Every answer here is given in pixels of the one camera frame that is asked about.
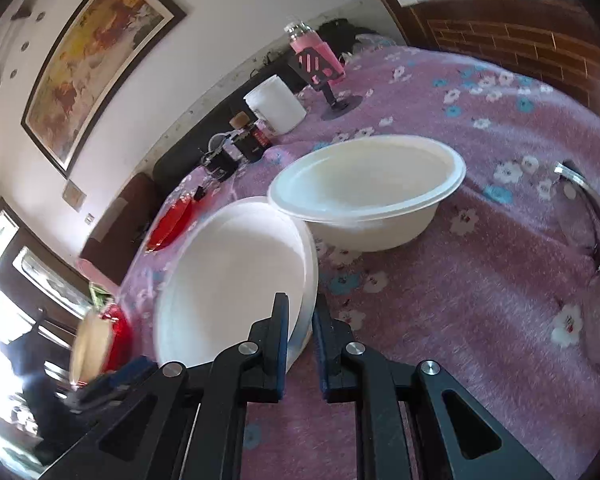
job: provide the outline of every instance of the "framed painting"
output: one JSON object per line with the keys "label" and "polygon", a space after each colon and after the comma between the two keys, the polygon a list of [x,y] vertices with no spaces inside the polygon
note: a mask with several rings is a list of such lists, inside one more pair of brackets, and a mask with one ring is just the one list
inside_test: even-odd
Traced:
{"label": "framed painting", "polygon": [[51,48],[22,127],[67,177],[129,73],[184,12],[172,0],[83,0]]}

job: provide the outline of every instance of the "eyeglasses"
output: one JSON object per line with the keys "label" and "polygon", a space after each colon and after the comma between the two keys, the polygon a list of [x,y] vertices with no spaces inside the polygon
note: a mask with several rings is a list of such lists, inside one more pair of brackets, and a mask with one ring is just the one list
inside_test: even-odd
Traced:
{"label": "eyeglasses", "polygon": [[587,357],[600,365],[600,196],[570,160],[557,163],[552,203],[569,243],[593,258],[596,272],[582,301],[584,346]]}

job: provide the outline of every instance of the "brown chair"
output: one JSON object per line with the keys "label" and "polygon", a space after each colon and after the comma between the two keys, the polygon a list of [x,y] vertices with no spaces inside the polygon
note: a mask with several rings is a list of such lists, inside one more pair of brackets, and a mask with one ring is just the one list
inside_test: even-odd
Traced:
{"label": "brown chair", "polygon": [[76,261],[82,275],[115,295],[160,202],[154,181],[144,173],[136,174],[85,242]]}

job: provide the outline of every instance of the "white plastic bowl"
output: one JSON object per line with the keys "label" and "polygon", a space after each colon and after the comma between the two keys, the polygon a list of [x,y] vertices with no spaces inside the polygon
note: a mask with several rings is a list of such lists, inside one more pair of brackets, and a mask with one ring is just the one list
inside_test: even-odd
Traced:
{"label": "white plastic bowl", "polygon": [[158,362],[212,361],[245,341],[289,297],[287,369],[306,344],[318,288],[314,239],[264,197],[233,202],[199,229],[165,286],[154,316]]}
{"label": "white plastic bowl", "polygon": [[305,155],[278,174],[267,195],[327,243],[381,251],[423,232],[465,174],[464,160],[446,144],[375,136]]}

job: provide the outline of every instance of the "floral tablecloth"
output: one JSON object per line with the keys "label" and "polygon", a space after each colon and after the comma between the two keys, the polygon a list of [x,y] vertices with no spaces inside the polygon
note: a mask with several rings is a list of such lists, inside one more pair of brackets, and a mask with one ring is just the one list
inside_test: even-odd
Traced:
{"label": "floral tablecloth", "polygon": [[[417,134],[453,147],[467,176],[426,231],[381,253],[318,240],[320,289],[360,341],[402,362],[434,358],[556,479],[576,479],[600,448],[600,374],[584,355],[578,300],[594,264],[559,229],[551,164],[573,159],[600,193],[600,118],[551,86],[453,54],[388,48],[353,60],[347,76],[335,92],[364,96],[356,110],[321,121],[326,102],[305,89],[306,119],[222,184],[212,210],[266,194],[283,167],[334,142]],[[194,170],[162,211],[203,177]],[[123,282],[138,353],[154,355],[156,298],[195,229],[138,254]],[[312,346],[282,402],[250,405],[243,479],[355,478],[352,406],[321,401]]]}

